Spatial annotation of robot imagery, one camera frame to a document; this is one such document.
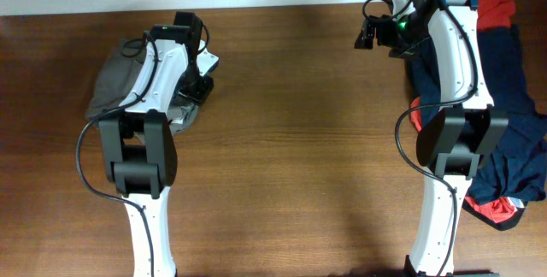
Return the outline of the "grey shorts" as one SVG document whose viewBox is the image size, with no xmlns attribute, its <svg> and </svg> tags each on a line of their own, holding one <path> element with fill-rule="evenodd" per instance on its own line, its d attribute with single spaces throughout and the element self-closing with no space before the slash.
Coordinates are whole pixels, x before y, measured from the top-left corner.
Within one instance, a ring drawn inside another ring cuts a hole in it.
<svg viewBox="0 0 547 277">
<path fill-rule="evenodd" d="M 138 51 L 138 42 L 131 42 L 127 47 L 123 44 L 128 39 L 123 38 L 115 46 L 105 60 L 101 72 L 95 81 L 93 97 L 85 112 L 85 118 L 90 121 L 106 110 L 117 107 L 130 93 L 144 63 L 143 50 L 134 58 L 122 54 L 133 55 Z M 196 120 L 198 106 L 193 104 L 177 104 L 172 102 L 168 111 L 170 129 L 173 135 L 181 133 Z"/>
</svg>

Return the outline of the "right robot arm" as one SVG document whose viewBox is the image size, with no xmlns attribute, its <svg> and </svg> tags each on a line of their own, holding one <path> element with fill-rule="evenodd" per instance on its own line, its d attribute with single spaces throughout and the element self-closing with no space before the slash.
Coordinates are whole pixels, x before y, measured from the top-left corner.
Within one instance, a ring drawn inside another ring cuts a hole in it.
<svg viewBox="0 0 547 277">
<path fill-rule="evenodd" d="M 411 59 L 431 39 L 438 65 L 436 115 L 418 133 L 411 166 L 424 176 L 418 234 L 403 276 L 451 276 L 462 205 L 478 170 L 502 138 L 509 118 L 488 91 L 477 40 L 478 0 L 383 0 L 389 15 L 365 15 L 355 47 L 386 46 Z"/>
</svg>

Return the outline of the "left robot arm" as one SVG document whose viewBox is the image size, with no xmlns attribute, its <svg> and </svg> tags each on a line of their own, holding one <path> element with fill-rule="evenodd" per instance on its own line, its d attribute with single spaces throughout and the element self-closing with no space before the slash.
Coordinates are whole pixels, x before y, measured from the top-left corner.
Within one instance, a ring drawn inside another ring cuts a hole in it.
<svg viewBox="0 0 547 277">
<path fill-rule="evenodd" d="M 177 174 L 174 135 L 188 128 L 214 88 L 219 65 L 194 13 L 144 33 L 144 61 L 129 93 L 98 120 L 108 180 L 124 204 L 136 276 L 175 276 L 168 197 Z"/>
</svg>

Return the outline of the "red and black garment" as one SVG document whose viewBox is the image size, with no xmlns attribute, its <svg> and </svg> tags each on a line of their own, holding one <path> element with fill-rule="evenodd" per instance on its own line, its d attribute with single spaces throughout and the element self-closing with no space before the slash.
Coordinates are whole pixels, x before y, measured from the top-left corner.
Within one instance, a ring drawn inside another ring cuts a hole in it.
<svg viewBox="0 0 547 277">
<path fill-rule="evenodd" d="M 494 104 L 509 124 L 485 166 L 473 179 L 463 208 L 498 231 L 515 227 L 526 204 L 543 194 L 543 146 L 527 136 L 535 103 L 526 92 L 519 32 L 511 22 L 514 0 L 479 0 L 481 65 Z"/>
</svg>

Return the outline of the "navy blue garment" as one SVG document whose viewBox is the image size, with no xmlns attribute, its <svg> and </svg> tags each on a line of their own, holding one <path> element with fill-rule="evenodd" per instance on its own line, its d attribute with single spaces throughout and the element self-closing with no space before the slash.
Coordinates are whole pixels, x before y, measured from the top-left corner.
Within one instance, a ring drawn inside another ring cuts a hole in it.
<svg viewBox="0 0 547 277">
<path fill-rule="evenodd" d="M 526 88 L 522 47 L 516 26 L 477 32 L 485 84 L 496 109 L 509 124 L 485 166 L 478 170 L 468 195 L 477 203 L 500 197 L 524 202 L 546 199 L 546 115 L 536 110 Z"/>
</svg>

